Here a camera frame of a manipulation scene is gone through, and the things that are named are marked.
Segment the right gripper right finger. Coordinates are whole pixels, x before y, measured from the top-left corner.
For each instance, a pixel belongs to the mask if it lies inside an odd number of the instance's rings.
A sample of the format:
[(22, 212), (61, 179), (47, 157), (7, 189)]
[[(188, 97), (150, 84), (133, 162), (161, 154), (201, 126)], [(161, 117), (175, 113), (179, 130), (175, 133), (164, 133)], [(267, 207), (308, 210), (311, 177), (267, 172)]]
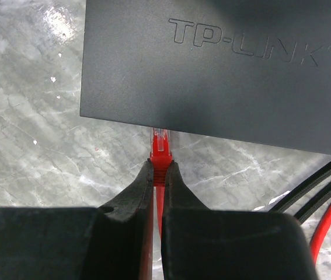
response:
[(298, 221), (277, 212), (218, 211), (168, 168), (161, 254), (166, 279), (317, 279)]

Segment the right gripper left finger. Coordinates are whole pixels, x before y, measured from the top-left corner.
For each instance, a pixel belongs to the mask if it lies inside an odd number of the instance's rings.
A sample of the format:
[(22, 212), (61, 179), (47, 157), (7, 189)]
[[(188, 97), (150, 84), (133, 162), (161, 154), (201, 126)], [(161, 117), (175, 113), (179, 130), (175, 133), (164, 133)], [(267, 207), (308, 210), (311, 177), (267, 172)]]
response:
[(99, 207), (0, 208), (0, 279), (151, 279), (154, 168)]

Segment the black network switch box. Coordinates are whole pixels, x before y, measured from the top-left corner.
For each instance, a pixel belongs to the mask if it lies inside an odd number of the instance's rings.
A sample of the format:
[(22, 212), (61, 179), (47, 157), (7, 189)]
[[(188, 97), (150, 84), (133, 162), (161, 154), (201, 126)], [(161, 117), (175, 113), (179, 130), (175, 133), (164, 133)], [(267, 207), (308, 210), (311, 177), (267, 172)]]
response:
[(80, 114), (331, 155), (331, 1), (87, 1)]

